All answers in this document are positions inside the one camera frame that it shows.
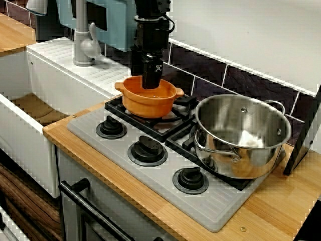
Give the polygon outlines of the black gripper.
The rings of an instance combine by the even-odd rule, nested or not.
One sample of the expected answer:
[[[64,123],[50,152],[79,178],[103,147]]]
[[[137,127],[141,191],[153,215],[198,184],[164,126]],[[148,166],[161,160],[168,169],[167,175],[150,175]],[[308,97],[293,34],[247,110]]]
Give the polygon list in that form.
[[[143,89],[156,89],[159,86],[163,61],[158,56],[168,48],[170,19],[167,16],[154,19],[135,16],[137,23],[133,46],[131,47],[131,75],[142,76]]]

